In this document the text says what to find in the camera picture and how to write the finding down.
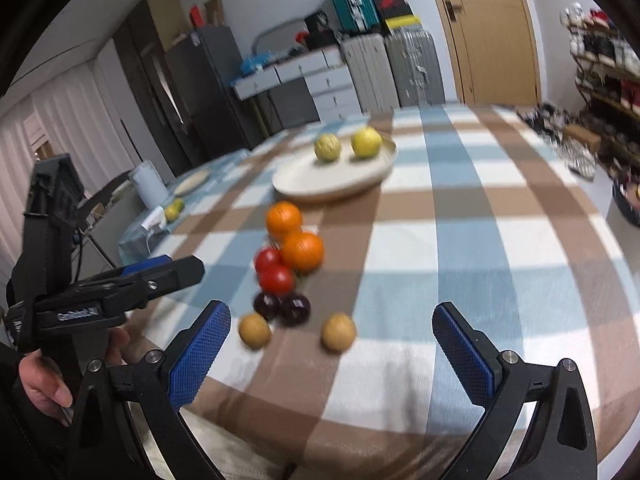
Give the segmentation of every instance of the human hand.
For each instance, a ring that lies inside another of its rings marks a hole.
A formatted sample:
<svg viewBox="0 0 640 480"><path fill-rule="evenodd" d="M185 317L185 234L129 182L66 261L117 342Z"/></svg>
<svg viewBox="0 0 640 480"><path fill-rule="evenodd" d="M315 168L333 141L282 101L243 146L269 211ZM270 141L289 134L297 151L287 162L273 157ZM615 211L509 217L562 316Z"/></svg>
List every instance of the human hand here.
<svg viewBox="0 0 640 480"><path fill-rule="evenodd" d="M122 328L111 328L109 347L104 361L108 365L122 364L119 348L129 342L129 334ZM25 393L33 405L45 415L64 421L61 406L68 408L73 397L65 381L42 358L42 352L36 350L23 357L18 366L20 381Z"/></svg>

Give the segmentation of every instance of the dark purple plum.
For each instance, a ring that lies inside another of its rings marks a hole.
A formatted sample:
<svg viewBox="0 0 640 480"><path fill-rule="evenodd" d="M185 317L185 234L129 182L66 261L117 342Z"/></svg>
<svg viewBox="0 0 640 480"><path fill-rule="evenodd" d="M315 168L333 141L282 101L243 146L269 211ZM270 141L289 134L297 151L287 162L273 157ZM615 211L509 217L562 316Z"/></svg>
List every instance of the dark purple plum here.
<svg viewBox="0 0 640 480"><path fill-rule="evenodd" d="M311 303L302 294L296 292L282 298L280 320L285 326L297 326L306 323L311 315Z"/></svg>
<svg viewBox="0 0 640 480"><path fill-rule="evenodd" d="M270 292L261 292L254 299L254 310L267 321L280 313L280 298Z"/></svg>

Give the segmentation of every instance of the metal screw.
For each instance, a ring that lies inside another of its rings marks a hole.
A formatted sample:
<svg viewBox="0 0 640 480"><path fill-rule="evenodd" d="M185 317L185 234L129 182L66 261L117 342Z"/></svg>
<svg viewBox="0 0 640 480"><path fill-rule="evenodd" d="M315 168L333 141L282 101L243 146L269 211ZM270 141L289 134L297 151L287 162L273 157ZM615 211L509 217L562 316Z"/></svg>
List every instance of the metal screw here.
<svg viewBox="0 0 640 480"><path fill-rule="evenodd" d="M505 350L504 352L502 352L502 358L510 365L514 365L520 360L518 354L516 354L516 352L514 352L513 350Z"/></svg>
<svg viewBox="0 0 640 480"><path fill-rule="evenodd" d="M100 368L102 368L102 361L100 361L100 359L94 359L87 367L90 372L97 372Z"/></svg>
<svg viewBox="0 0 640 480"><path fill-rule="evenodd" d="M574 372L578 368L571 359L562 359L562 366L568 372Z"/></svg>
<svg viewBox="0 0 640 480"><path fill-rule="evenodd" d="M145 361L152 365L156 364L160 359L162 359L162 350L151 350L145 355Z"/></svg>

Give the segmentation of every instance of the red shoe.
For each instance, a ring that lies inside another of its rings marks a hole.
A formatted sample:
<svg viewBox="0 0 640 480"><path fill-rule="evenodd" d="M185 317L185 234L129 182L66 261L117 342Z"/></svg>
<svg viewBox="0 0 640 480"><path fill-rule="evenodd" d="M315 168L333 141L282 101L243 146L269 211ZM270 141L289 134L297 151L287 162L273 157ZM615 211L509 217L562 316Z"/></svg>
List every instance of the red shoe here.
<svg viewBox="0 0 640 480"><path fill-rule="evenodd" d="M634 89L629 81L622 81L622 92L620 92L620 104L631 110L634 103Z"/></svg>
<svg viewBox="0 0 640 480"><path fill-rule="evenodd" d="M640 115L640 85L631 83L631 86L634 92L634 100L631 109L636 115Z"/></svg>
<svg viewBox="0 0 640 480"><path fill-rule="evenodd" d="M593 25L609 28L609 16L604 10L591 9L591 19Z"/></svg>

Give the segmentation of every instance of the door handle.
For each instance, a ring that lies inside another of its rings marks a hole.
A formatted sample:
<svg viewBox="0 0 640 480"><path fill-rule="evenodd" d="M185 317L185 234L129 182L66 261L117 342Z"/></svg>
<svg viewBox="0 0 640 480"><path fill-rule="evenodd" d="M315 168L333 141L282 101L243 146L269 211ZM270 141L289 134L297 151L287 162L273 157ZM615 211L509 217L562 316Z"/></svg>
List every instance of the door handle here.
<svg viewBox="0 0 640 480"><path fill-rule="evenodd" d="M447 7L447 14L449 15L449 19L455 23L458 20L456 17L456 12L461 12L462 10L464 10L462 5L452 4L451 0L445 0L444 4Z"/></svg>

